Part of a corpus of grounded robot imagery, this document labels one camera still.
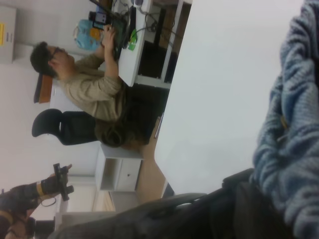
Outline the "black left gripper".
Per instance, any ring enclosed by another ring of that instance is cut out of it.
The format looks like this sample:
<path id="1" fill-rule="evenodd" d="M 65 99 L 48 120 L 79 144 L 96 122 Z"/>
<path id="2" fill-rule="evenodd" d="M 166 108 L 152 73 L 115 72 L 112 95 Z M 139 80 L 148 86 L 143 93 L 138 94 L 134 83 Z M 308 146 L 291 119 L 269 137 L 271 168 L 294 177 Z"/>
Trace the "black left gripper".
<path id="1" fill-rule="evenodd" d="M 59 163 L 53 165 L 54 173 L 41 181 L 41 199 L 50 199 L 60 195 L 63 201 L 69 200 L 69 194 L 74 192 L 74 187 L 67 185 L 71 167 L 71 164 L 63 167 Z"/>

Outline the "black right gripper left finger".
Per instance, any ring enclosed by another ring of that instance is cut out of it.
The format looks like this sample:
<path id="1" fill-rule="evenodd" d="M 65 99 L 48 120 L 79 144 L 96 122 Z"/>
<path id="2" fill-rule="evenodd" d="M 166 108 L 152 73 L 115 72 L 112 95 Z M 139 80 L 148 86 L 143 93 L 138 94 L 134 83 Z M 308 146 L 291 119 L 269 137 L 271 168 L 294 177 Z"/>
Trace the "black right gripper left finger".
<path id="1" fill-rule="evenodd" d="M 49 238 L 153 239 L 158 228 L 203 196 L 203 193 L 188 193 L 161 198 L 88 222 L 75 223 L 80 216 L 68 216 Z"/>

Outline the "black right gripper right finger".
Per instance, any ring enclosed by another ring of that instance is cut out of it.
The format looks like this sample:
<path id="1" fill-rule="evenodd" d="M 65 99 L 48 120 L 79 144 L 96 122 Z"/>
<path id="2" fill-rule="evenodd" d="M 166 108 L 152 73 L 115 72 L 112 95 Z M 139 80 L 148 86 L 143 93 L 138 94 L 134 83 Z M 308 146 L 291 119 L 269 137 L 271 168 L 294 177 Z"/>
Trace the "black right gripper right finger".
<path id="1" fill-rule="evenodd" d="M 249 182 L 250 168 L 223 179 L 210 210 L 214 239 L 293 239 L 272 202 L 255 183 Z"/>

